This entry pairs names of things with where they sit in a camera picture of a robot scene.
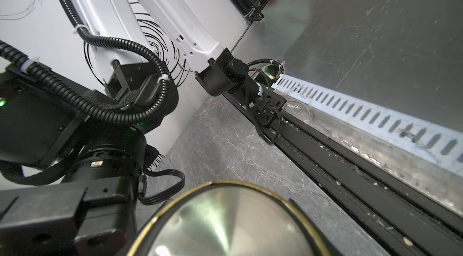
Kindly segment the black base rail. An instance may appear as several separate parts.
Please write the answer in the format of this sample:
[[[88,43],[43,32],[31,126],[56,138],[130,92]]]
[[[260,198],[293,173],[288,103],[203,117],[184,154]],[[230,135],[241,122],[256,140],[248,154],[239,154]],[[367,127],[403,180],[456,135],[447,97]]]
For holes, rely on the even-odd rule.
[[[330,137],[283,113],[261,128],[343,211],[393,256],[460,256],[463,221]]]

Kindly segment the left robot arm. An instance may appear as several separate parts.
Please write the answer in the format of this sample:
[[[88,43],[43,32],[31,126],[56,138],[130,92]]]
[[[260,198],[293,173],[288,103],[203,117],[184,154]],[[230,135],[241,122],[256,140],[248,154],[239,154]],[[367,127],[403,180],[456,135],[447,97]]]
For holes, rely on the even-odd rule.
[[[92,47],[104,93],[55,72],[12,45],[1,74],[4,256],[114,256],[136,234],[137,203],[167,203],[184,173],[158,172],[145,135],[178,104],[175,78],[142,34],[127,0],[59,0]],[[159,22],[196,80],[239,104],[259,134],[281,126],[285,100],[255,82],[203,28],[184,0],[137,0]]]

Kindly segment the gold thermos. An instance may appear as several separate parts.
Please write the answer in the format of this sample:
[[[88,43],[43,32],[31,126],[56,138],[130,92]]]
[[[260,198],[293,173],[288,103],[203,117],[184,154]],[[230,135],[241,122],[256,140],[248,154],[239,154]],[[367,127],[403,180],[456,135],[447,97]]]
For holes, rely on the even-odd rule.
[[[125,256],[338,256],[292,199],[243,181],[211,181],[164,205]]]

